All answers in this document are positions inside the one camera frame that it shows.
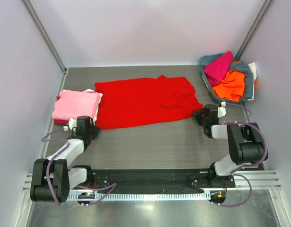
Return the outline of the red t shirt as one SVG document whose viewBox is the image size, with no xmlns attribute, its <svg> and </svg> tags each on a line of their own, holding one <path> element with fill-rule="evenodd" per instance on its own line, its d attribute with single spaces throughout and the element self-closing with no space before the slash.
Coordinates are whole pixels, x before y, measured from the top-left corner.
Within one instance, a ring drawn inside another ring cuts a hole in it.
<svg viewBox="0 0 291 227">
<path fill-rule="evenodd" d="M 95 87 L 103 94 L 96 121 L 102 130 L 183 120 L 203 107 L 185 77 L 97 82 Z"/>
</svg>

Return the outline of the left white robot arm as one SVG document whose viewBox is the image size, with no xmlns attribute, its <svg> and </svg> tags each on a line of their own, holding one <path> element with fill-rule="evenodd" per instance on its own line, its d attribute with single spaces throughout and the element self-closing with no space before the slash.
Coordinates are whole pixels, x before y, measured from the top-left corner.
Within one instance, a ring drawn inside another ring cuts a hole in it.
<svg viewBox="0 0 291 227">
<path fill-rule="evenodd" d="M 81 186 L 89 189 L 94 184 L 90 166 L 73 166 L 71 163 L 95 140 L 100 128 L 89 116 L 79 116 L 72 134 L 65 144 L 48 158 L 34 162 L 30 199 L 34 202 L 55 202 L 61 204 L 69 196 L 70 190 Z"/>
</svg>

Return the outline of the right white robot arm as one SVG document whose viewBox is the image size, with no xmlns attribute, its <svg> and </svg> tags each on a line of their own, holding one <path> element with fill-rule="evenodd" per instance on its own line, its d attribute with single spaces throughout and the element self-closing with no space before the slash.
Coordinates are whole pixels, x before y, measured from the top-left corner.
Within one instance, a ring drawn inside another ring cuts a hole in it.
<svg viewBox="0 0 291 227">
<path fill-rule="evenodd" d="M 233 175 L 244 168 L 255 168 L 267 160 L 268 146 L 257 123 L 248 123 L 248 118 L 219 123 L 226 115 L 226 102 L 218 105 L 207 104 L 193 112 L 203 133 L 210 139 L 227 140 L 229 153 L 221 160 L 212 163 L 205 174 L 190 176 L 194 188 L 234 186 Z"/>
</svg>

